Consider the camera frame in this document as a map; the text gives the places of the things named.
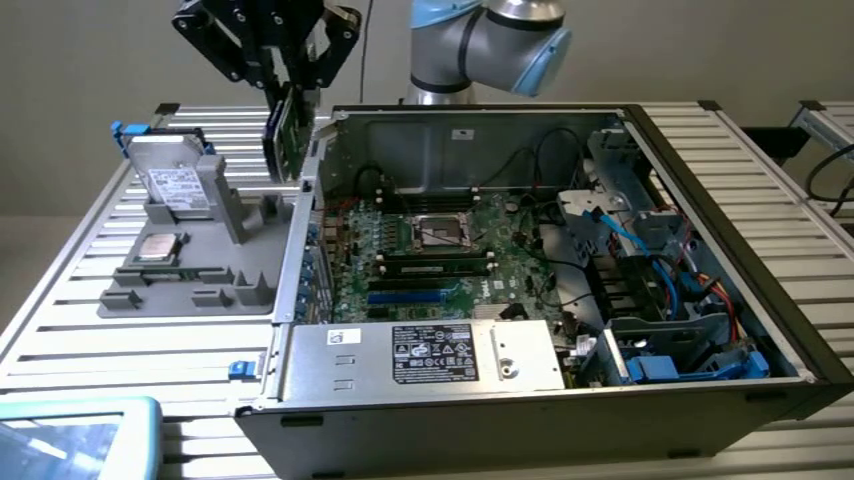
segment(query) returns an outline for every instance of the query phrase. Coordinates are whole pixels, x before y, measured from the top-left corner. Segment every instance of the black cable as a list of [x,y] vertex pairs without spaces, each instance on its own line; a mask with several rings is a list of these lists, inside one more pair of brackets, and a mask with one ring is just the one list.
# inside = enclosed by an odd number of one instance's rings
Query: black cable
[[359,181],[362,180],[362,175],[365,175],[365,172],[367,171],[374,171],[377,173],[379,173],[381,175],[385,175],[383,169],[381,168],[379,165],[362,165],[359,167],[359,170],[357,170],[357,174],[353,177],[353,196],[354,197],[359,197]]
[[490,176],[490,178],[486,179],[486,181],[481,182],[482,187],[487,186],[490,183],[495,181],[495,179],[501,176],[501,174],[505,173],[505,170],[507,170],[510,165],[513,165],[513,162],[517,160],[517,158],[519,158],[521,156],[519,154],[522,153],[529,153],[531,155],[531,158],[534,158],[534,150],[531,150],[529,147],[522,147],[519,150],[513,152],[513,154],[510,155],[510,158],[507,158],[507,161],[505,162],[502,167],[498,169],[498,171]]
[[670,267],[670,270],[673,271],[673,279],[678,280],[679,277],[679,265],[677,265],[677,261],[670,258],[666,255],[661,255],[658,253],[654,253],[653,255],[650,255],[650,259],[653,260],[661,260],[662,262],[665,262],[667,264],[667,266]]
[[593,297],[593,292],[586,293],[585,295],[581,295],[578,297],[575,297],[573,300],[570,300],[569,302],[563,302],[563,303],[550,303],[546,300],[543,300],[543,292],[541,291],[537,294],[537,299],[539,300],[539,303],[542,303],[543,305],[546,305],[547,307],[554,307],[554,308],[563,308],[567,305],[574,304],[575,302],[578,302],[579,300],[583,300],[587,297]]
[[365,63],[369,56],[369,31],[371,28],[371,14],[374,13],[374,0],[369,0],[369,11],[365,16],[365,35],[362,36],[362,71],[359,72],[359,103],[365,103]]
[[830,165],[834,162],[834,160],[837,160],[838,158],[844,157],[845,155],[848,155],[852,152],[854,152],[854,143],[852,145],[849,145],[848,147],[845,147],[842,150],[840,150],[836,153],[833,153],[821,162],[818,162],[818,165],[816,165],[816,168],[810,171],[809,175],[806,176],[806,194],[810,196],[810,198],[813,200],[821,200],[822,202],[840,202],[841,204],[842,203],[854,202],[854,198],[846,198],[848,191],[844,191],[844,194],[840,195],[838,198],[825,197],[824,195],[818,195],[813,191],[813,181],[816,180],[816,176],[821,173],[821,171],[825,168],[828,168],[828,165]]
[[546,262],[546,263],[553,263],[555,265],[569,265],[570,267],[577,268],[582,272],[586,270],[585,267],[575,262],[567,262],[566,260],[553,260],[550,258],[546,258],[542,255],[538,255],[525,247],[522,247],[522,250],[525,250],[525,253],[527,253],[534,260],[539,260],[541,262]]
[[849,192],[853,189],[854,189],[854,177],[852,178],[852,180],[849,180],[849,184],[845,187],[845,189],[842,190],[842,193],[840,194],[840,199],[837,200],[837,204],[834,205],[833,210],[830,211],[830,216],[832,217],[836,217],[837,213],[840,213],[840,210],[842,210],[842,205],[849,200]]
[[577,150],[577,154],[575,154],[575,169],[573,171],[573,179],[570,180],[570,187],[573,187],[574,184],[575,184],[575,177],[577,177],[577,174],[578,174],[579,164],[583,162],[583,159],[585,159],[585,147],[583,147],[583,144],[582,144],[582,140],[578,137],[578,134],[575,133],[575,130],[573,130],[569,127],[553,128],[551,130],[549,130],[546,132],[546,134],[539,139],[539,143],[537,144],[537,149],[534,150],[534,181],[539,184],[539,182],[542,181],[542,176],[543,176],[543,172],[542,172],[541,166],[539,166],[543,144],[546,143],[546,140],[549,139],[551,134],[553,133],[559,133],[559,132],[569,133],[570,136],[573,137],[573,140],[575,141],[575,150]]

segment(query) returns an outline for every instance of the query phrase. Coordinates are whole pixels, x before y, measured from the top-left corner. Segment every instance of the power supply label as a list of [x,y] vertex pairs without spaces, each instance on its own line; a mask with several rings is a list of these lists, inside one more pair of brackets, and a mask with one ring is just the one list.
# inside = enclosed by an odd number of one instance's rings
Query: power supply label
[[395,382],[478,381],[478,357],[470,324],[395,326],[391,335]]

